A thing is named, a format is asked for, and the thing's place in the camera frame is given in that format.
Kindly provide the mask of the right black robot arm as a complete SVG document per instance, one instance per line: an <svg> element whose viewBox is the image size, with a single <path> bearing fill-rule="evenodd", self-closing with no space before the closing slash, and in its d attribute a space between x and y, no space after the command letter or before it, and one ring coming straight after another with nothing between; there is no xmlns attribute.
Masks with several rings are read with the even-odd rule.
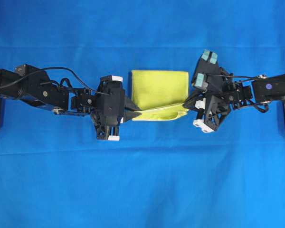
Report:
<svg viewBox="0 0 285 228"><path fill-rule="evenodd" d="M216 131L232 110L253 107L266 113L272 101L283 103L285 122L285 74L235 76L220 68L218 73L197 73L193 87L183 107L197 112L193 124L204 133Z"/></svg>

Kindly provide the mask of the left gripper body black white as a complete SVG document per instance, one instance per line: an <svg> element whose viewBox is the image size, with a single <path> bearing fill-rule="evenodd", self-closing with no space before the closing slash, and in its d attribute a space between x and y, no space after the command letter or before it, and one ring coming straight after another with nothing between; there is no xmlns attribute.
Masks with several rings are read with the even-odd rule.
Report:
<svg viewBox="0 0 285 228"><path fill-rule="evenodd" d="M95 94L91 113L98 140L119 141L119 126L123 121L125 90L121 76L104 76Z"/></svg>

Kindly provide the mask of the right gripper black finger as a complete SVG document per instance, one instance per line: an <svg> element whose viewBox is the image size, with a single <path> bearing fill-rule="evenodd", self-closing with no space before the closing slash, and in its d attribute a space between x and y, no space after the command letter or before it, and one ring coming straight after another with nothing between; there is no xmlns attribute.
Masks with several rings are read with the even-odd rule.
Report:
<svg viewBox="0 0 285 228"><path fill-rule="evenodd" d="M202 101L204 95L202 93L192 93L184 102L183 107L189 110L198 110L195 104L197 101Z"/></svg>

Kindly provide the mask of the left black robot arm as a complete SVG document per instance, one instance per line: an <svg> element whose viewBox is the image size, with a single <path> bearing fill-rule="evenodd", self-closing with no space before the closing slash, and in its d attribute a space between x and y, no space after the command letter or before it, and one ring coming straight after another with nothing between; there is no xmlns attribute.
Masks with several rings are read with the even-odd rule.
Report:
<svg viewBox="0 0 285 228"><path fill-rule="evenodd" d="M141 109L125 94L120 76L100 78L93 90L85 83L74 88L68 78L52 80L48 70L27 64L14 72L0 69L0 126L4 99L20 100L55 115L90 116L99 140L118 141L120 124L141 115Z"/></svg>

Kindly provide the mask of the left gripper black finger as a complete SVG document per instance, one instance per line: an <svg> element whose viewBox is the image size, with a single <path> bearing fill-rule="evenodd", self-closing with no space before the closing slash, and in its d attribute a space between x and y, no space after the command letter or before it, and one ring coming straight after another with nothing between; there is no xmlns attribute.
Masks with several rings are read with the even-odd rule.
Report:
<svg viewBox="0 0 285 228"><path fill-rule="evenodd" d="M124 107L130 111L140 111L141 109L129 98L128 96L124 97Z"/></svg>
<svg viewBox="0 0 285 228"><path fill-rule="evenodd" d="M132 119L140 116L141 114L142 114L141 112L125 110L123 113L123 117L122 117L122 123L125 123L129 120L132 120Z"/></svg>

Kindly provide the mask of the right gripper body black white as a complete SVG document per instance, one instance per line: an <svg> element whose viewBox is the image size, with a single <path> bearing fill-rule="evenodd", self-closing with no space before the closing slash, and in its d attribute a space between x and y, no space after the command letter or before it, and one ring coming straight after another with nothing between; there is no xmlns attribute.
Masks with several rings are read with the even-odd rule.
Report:
<svg viewBox="0 0 285 228"><path fill-rule="evenodd" d="M194 107L197 108L198 115L193 125L203 133L215 132L231 111L230 106L215 95L197 100Z"/></svg>

